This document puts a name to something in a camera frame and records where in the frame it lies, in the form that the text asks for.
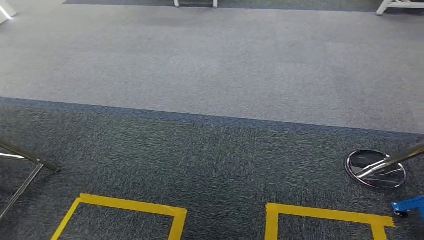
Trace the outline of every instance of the blue object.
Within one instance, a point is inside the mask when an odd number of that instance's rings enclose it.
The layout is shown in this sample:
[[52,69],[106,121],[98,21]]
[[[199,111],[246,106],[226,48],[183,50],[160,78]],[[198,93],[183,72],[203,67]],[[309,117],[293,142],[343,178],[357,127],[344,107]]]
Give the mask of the blue object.
[[394,212],[406,213],[413,209],[418,209],[421,213],[421,219],[424,221],[424,196],[417,196],[403,201],[392,202]]

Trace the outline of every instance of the yellow tape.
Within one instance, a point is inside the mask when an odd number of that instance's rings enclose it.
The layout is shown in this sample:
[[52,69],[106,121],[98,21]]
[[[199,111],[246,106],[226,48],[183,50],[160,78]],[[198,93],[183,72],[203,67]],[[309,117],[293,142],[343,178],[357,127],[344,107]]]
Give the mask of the yellow tape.
[[148,202],[124,200],[124,199],[113,198],[113,197],[96,196],[96,195],[81,193],[79,195],[79,198],[77,198],[75,202],[72,204],[72,206],[70,207],[69,211],[63,218],[62,222],[60,223],[59,227],[57,228],[51,240],[57,240],[60,237],[60,235],[62,234],[62,231],[65,229],[66,224],[69,222],[69,219],[72,217],[72,214],[74,214],[75,209],[77,209],[77,206],[80,203],[109,207],[109,208],[116,208],[116,209],[132,210],[132,211],[151,213],[151,214],[172,216],[174,218],[172,221],[171,229],[169,231],[168,240],[181,239],[181,236],[183,234],[184,223],[186,221],[186,215],[187,215],[187,209],[184,209],[181,207],[174,207],[174,206],[160,205],[160,204],[154,204],[154,203],[148,203]]
[[75,199],[75,201],[72,203],[72,206],[70,206],[69,210],[67,211],[67,214],[63,218],[62,222],[59,224],[59,227],[57,228],[56,232],[54,232],[53,236],[51,237],[51,240],[58,240],[63,230],[65,229],[66,224],[68,224],[69,219],[71,219],[72,214],[74,214],[80,202],[81,198],[78,197],[77,199]]
[[375,240],[385,240],[384,226],[394,227],[393,218],[366,213],[337,211],[313,207],[284,205],[277,203],[266,204],[265,240],[278,239],[278,216],[288,214],[301,217],[331,219],[360,224],[370,224]]
[[125,209],[151,214],[161,214],[167,216],[175,216],[180,213],[187,213],[187,210],[181,207],[166,206],[148,202],[124,200],[106,196],[96,196],[90,194],[80,194],[81,203],[110,207],[116,209]]
[[374,240],[386,240],[386,231],[384,230],[384,225],[373,223],[371,224],[372,235]]

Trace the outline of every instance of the carpet floor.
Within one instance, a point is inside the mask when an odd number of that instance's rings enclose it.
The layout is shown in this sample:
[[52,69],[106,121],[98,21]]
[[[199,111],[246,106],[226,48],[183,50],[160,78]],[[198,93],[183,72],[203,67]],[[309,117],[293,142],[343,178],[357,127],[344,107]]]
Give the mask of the carpet floor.
[[[50,239],[81,193],[188,210],[182,239],[264,239],[265,205],[393,216],[390,202],[424,194],[424,162],[405,164],[395,190],[344,169],[349,154],[391,154],[413,133],[0,98],[0,137],[61,167],[43,170],[0,223],[8,240]],[[33,164],[1,160],[0,206]],[[279,239],[371,239],[369,225],[279,215]],[[417,214],[394,218],[389,239],[420,239]],[[167,239],[172,218],[81,205],[60,240]]]
[[[181,7],[212,7],[212,0],[180,0]],[[173,0],[67,0],[65,4],[173,7]],[[219,0],[220,8],[290,9],[313,11],[375,12],[382,0]],[[389,8],[387,13],[424,13],[422,9]]]
[[420,16],[15,2],[2,97],[424,133]]

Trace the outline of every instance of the round metal base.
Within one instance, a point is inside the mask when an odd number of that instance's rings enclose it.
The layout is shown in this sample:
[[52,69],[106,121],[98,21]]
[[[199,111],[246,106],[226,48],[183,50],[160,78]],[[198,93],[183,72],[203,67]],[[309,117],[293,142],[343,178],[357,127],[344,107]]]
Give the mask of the round metal base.
[[358,173],[362,169],[388,157],[389,155],[379,151],[355,151],[347,158],[345,167],[347,173],[360,183],[377,189],[394,189],[403,184],[407,177],[407,173],[400,163],[390,165],[374,174],[358,177]]

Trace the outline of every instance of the white bench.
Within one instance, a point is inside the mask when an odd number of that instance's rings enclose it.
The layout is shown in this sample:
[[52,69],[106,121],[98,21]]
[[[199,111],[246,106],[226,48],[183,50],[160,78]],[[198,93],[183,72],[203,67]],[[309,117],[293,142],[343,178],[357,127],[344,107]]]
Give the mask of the white bench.
[[[175,4],[176,8],[180,7],[180,3],[179,0],[173,0],[173,3]],[[217,9],[218,8],[218,0],[213,0],[213,8]]]
[[410,0],[384,0],[378,8],[376,15],[383,15],[387,8],[424,9],[424,2],[411,2]]

